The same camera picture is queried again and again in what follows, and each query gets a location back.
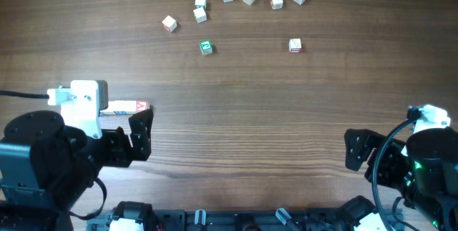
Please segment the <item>red letter wooden block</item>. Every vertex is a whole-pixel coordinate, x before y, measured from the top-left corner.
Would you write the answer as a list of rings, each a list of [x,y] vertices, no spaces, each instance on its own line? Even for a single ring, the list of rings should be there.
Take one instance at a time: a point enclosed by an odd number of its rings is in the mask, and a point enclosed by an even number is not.
[[[136,101],[136,112],[141,112],[149,109],[148,101]]]

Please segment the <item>wooden block blue side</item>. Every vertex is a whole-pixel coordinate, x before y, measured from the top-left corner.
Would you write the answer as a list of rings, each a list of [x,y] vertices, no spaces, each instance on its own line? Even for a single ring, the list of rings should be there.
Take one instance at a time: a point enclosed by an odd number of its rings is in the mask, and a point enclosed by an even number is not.
[[[135,114],[137,112],[136,101],[123,101],[122,111],[125,114]]]

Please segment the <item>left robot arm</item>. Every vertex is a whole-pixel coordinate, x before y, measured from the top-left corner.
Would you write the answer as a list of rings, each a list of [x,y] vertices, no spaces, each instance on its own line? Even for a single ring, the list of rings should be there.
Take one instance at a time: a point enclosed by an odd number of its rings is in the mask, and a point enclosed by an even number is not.
[[[131,132],[104,129],[99,138],[65,124],[61,114],[35,111],[8,123],[1,139],[2,230],[72,230],[72,208],[99,185],[103,167],[129,167],[151,154],[151,108],[129,118]]]

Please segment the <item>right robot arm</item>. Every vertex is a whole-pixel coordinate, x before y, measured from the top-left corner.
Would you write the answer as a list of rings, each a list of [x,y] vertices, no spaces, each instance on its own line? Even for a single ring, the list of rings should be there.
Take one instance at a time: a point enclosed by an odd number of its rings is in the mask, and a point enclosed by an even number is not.
[[[457,229],[457,132],[426,129],[407,141],[388,139],[369,129],[348,129],[344,135],[346,168],[363,163],[373,191],[398,190],[404,205],[420,212],[437,230]]]

